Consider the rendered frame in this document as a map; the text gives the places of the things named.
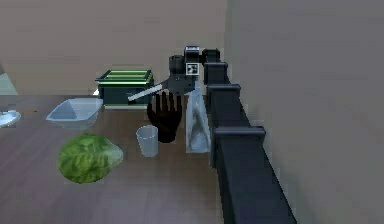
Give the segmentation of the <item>pale blue square bowl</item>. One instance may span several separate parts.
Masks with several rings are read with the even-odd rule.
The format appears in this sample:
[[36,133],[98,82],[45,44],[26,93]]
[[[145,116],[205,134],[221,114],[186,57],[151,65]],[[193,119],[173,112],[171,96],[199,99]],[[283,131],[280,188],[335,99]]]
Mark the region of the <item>pale blue square bowl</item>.
[[99,98],[67,99],[56,106],[46,120],[64,129],[86,130],[96,123],[102,105],[103,100]]

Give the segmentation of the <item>green lettuce head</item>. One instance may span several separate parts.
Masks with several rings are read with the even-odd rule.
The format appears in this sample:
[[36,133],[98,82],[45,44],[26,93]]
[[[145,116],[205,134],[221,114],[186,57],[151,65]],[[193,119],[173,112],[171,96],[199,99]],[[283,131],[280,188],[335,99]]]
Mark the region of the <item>green lettuce head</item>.
[[60,149],[57,167],[63,177],[77,184],[97,182],[123,161],[123,151],[107,138],[83,133]]

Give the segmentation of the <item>clear plastic cup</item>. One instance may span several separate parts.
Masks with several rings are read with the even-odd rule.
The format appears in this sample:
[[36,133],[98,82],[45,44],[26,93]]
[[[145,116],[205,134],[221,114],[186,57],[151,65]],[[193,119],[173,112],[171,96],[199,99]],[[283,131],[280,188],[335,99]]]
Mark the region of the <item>clear plastic cup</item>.
[[136,131],[136,138],[144,157],[151,158],[158,154],[158,129],[153,125],[145,125]]

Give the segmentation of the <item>white round dish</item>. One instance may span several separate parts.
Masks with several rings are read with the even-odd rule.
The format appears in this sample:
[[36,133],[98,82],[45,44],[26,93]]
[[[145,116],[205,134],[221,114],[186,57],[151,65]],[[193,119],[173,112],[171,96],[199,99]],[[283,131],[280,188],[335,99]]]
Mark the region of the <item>white round dish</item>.
[[16,110],[0,112],[0,128],[15,124],[21,118],[21,114]]

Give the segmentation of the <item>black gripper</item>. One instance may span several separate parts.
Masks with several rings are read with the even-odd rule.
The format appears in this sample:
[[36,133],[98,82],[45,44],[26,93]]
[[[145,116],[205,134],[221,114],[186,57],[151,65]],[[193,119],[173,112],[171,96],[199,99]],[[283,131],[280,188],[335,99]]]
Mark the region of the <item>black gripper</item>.
[[169,78],[149,89],[128,96],[128,101],[134,101],[147,95],[168,89],[174,95],[184,95],[195,89],[196,78],[187,74],[187,63],[183,55],[169,57]]

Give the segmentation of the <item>black hand-shaped stand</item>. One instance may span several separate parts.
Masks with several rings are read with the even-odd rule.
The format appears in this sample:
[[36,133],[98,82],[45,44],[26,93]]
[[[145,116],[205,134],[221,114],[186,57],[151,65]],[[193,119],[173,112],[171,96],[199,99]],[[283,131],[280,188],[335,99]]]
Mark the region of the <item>black hand-shaped stand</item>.
[[158,141],[171,143],[176,138],[176,132],[182,118],[182,101],[180,96],[162,92],[155,95],[156,110],[152,103],[147,106],[147,116],[151,124],[158,129]]

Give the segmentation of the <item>green and black box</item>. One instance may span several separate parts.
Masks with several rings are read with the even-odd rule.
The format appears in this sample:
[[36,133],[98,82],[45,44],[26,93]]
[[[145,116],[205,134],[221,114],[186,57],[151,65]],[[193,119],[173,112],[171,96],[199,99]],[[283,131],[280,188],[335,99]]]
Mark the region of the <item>green and black box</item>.
[[154,86],[150,70],[107,70],[95,81],[105,106],[147,106],[152,100],[151,95],[128,100],[129,96]]

